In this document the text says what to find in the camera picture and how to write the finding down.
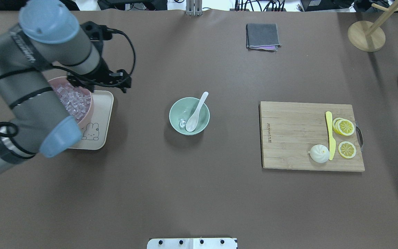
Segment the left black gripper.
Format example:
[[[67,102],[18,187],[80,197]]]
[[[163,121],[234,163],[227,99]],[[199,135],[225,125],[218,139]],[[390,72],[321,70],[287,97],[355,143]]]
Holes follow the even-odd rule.
[[[95,86],[118,88],[123,93],[127,92],[127,89],[131,88],[132,78],[129,73],[124,69],[117,70],[116,72],[111,71],[104,61],[101,59],[96,67],[87,74],[73,73],[67,74],[68,82],[74,88],[83,88],[86,90],[93,89]]]

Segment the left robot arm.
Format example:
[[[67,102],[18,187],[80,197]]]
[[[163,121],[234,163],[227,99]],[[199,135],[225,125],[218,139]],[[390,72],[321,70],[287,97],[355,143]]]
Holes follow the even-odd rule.
[[[103,41],[121,30],[92,21],[79,24],[58,0],[29,0],[19,22],[0,35],[0,96],[14,119],[0,122],[0,174],[41,153],[51,158],[82,138],[43,72],[67,72],[75,87],[95,86],[126,93],[131,72],[111,71],[102,58]]]

